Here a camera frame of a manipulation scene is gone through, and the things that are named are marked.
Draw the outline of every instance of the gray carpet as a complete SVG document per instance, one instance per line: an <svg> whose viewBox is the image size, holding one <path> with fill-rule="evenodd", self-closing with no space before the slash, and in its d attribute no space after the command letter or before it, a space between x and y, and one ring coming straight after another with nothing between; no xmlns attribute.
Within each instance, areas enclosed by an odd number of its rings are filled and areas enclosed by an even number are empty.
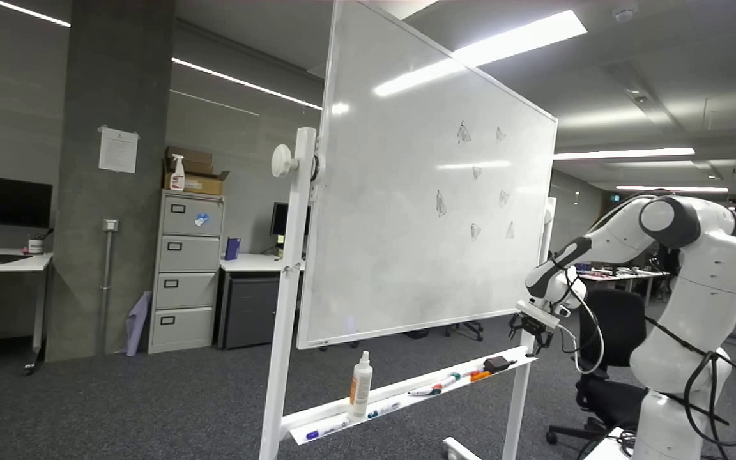
<svg viewBox="0 0 736 460"><path fill-rule="evenodd" d="M486 342L467 331L362 342L374 352L375 385L508 345L503 321L486 321ZM344 395L357 352L361 348L296 352L288 412ZM256 458L265 365L269 348L51 363L31 379L17 372L14 358L0 361L0 458ZM497 379L313 446L283 443L281 458L436 460L445 436L458 436L486 460L500 458L508 385L508 379ZM736 421L736 379L729 380L720 408ZM518 458L573 458L580 443L549 446L545 429L580 421L573 363L559 349L548 349L531 372Z"/></svg>

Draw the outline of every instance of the ceiling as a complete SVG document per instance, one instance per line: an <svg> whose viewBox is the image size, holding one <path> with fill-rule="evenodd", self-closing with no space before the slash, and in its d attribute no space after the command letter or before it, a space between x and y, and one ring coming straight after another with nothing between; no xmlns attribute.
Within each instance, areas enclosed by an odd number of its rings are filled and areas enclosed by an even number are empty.
<svg viewBox="0 0 736 460"><path fill-rule="evenodd" d="M406 20L458 48L569 7L589 36L486 71L559 117L557 151L695 146L698 167L557 168L603 190L727 183L736 193L736 0L436 0ZM333 0L180 0L185 20L318 77L329 12Z"/></svg>

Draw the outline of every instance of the whiteboard stand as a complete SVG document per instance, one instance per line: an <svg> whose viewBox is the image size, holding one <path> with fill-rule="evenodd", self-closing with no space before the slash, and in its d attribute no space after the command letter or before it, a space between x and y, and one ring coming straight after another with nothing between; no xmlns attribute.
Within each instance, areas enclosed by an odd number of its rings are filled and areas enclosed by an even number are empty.
<svg viewBox="0 0 736 460"><path fill-rule="evenodd" d="M300 127L296 142L295 142L295 182L288 192L288 216L287 216L287 245L283 245L283 271L281 271L281 289L277 299L277 325L273 325L273 345L270 345L270 363L269 363L269 385L265 385L265 408L264 408L264 432L261 432L261 452L258 460L277 460L281 440L288 436L288 429L302 425L319 425L338 418L343 408L348 407L348 399L321 404L300 414L287 417L287 390L288 390L288 365L292 365L292 348L295 348L295 320L296 320L296 294L300 294L300 276L302 276L302 245L304 245L304 228L307 228L307 207L313 197L313 176L318 168L318 131L314 127ZM549 232L551 232L551 211L545 223L545 242L543 252L548 252ZM503 349L500 356L508 356L517 361L514 372L514 394L508 407L508 425L505 425L505 443L503 443L503 460L517 460L518 452L518 434L521 434L521 418L523 418L523 400L527 400L527 385L528 385L528 365L534 358L527 358L527 352L534 349L534 337L521 331L521 345ZM453 365L447 371L467 371L477 368L482 358ZM416 376L385 389L370 390L370 399L379 395L382 404L398 400L408 389L424 385L429 376ZM459 443L451 436L445 440L447 450L453 455L465 452L459 460L472 460L470 450L465 450Z"/></svg>

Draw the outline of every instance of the spray bottle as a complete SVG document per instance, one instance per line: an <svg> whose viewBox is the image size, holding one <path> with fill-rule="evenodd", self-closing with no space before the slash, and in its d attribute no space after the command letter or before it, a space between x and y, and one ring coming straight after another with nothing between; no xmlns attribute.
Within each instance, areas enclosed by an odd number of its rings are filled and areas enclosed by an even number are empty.
<svg viewBox="0 0 736 460"><path fill-rule="evenodd" d="M173 160L173 174L169 176L169 190L185 192L187 190L185 155L171 154L171 160Z"/></svg>
<svg viewBox="0 0 736 460"><path fill-rule="evenodd" d="M353 365L353 376L351 376L348 421L367 418L370 379L374 379L370 358L367 358L367 349L362 349L362 358L361 363Z"/></svg>

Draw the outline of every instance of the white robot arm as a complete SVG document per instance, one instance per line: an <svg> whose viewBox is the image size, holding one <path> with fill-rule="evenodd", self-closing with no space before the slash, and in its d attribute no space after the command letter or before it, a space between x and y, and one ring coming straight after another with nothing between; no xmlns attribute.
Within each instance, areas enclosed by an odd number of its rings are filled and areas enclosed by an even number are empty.
<svg viewBox="0 0 736 460"><path fill-rule="evenodd" d="M555 329L559 310L574 310L585 296L577 276L569 276L573 262L626 262L655 242L681 248L666 310L632 356L635 376L650 389L637 434L640 460L698 460L702 440L719 443L707 414L732 372L720 342L736 325L733 229L736 214L715 202L640 197L527 278L531 302L521 311Z"/></svg>

